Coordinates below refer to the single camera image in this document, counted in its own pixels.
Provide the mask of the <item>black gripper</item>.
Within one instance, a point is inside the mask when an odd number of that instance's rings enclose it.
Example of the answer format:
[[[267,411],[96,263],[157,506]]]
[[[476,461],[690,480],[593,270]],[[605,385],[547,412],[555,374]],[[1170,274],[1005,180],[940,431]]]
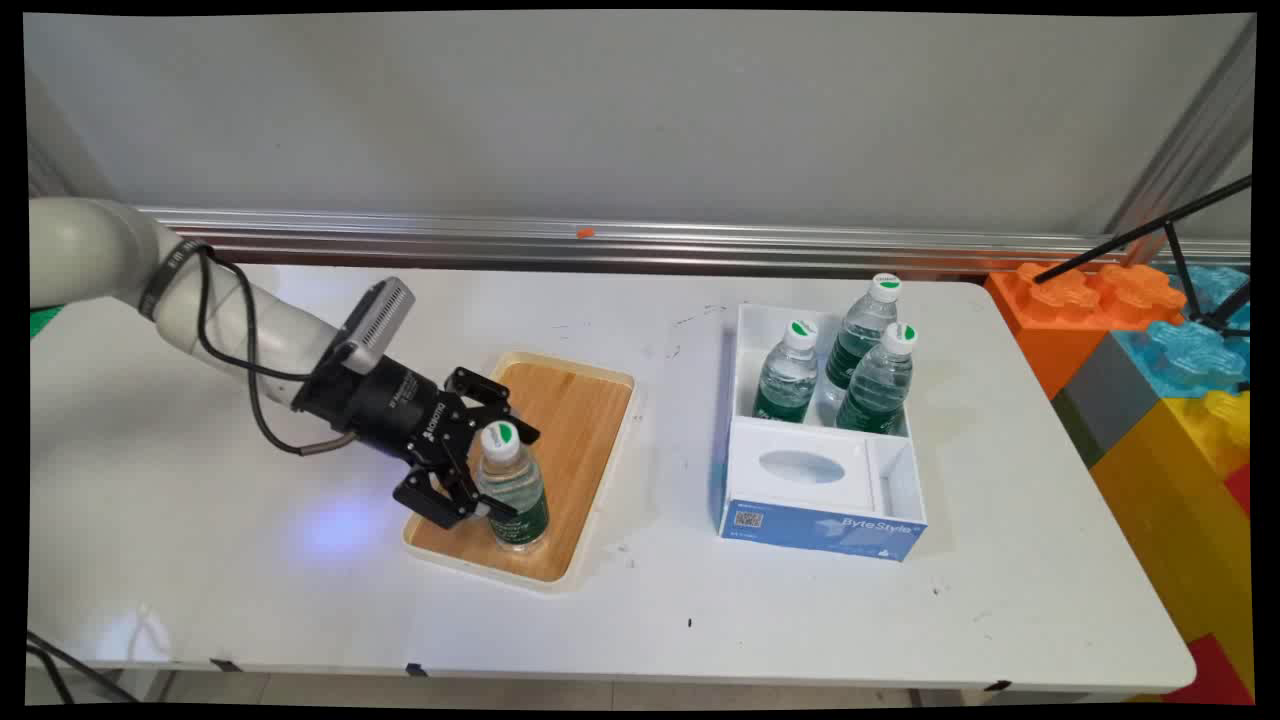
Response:
[[[388,356],[366,374],[323,361],[294,396],[293,409],[406,461],[411,469],[393,500],[445,530],[492,501],[467,465],[475,433],[507,421],[522,445],[541,437],[516,416],[508,387],[462,366],[439,386]]]

